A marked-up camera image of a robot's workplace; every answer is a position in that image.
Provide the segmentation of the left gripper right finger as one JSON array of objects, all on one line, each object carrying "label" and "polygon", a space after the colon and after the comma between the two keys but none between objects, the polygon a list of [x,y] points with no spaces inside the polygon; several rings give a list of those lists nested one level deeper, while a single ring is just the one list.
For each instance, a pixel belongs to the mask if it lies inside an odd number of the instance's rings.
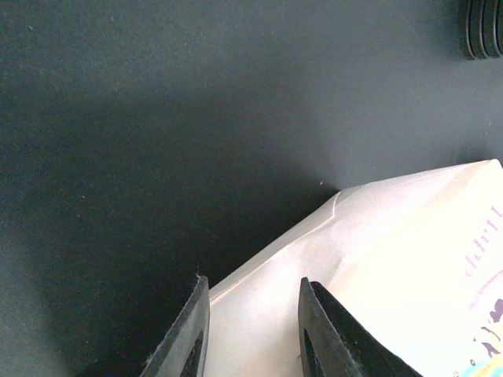
[{"label": "left gripper right finger", "polygon": [[305,376],[406,377],[419,373],[379,343],[319,282],[300,282],[299,345]]}]

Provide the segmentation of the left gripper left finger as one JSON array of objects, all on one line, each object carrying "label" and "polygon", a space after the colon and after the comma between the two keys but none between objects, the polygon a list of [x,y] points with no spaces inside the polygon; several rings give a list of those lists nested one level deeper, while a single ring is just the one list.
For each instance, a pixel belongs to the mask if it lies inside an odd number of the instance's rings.
[{"label": "left gripper left finger", "polygon": [[143,376],[203,377],[210,324],[208,280],[199,276],[193,293],[147,360]]}]

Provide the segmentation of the white printed paper bag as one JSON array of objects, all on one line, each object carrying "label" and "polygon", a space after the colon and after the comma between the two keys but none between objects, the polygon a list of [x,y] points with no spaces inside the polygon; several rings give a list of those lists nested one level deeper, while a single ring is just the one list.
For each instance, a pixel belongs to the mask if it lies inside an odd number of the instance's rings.
[{"label": "white printed paper bag", "polygon": [[301,375],[302,278],[424,376],[501,375],[501,164],[336,194],[211,289],[205,375]]}]

